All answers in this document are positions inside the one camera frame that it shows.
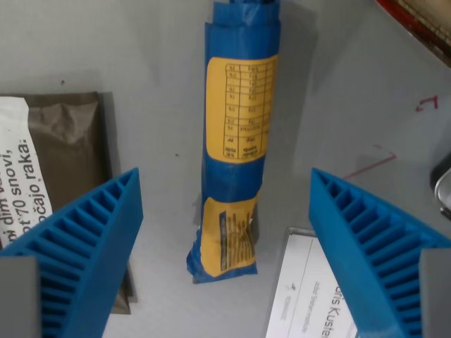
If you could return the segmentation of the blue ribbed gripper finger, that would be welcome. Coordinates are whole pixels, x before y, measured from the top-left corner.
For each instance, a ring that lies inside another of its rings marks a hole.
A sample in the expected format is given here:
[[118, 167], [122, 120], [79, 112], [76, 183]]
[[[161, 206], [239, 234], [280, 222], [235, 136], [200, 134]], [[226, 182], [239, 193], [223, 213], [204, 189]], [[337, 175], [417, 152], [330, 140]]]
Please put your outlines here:
[[309, 221], [360, 337], [422, 337], [419, 261], [450, 239], [364, 189], [317, 168]]
[[43, 337], [101, 337], [143, 221], [140, 172], [64, 206], [1, 251], [39, 267]]

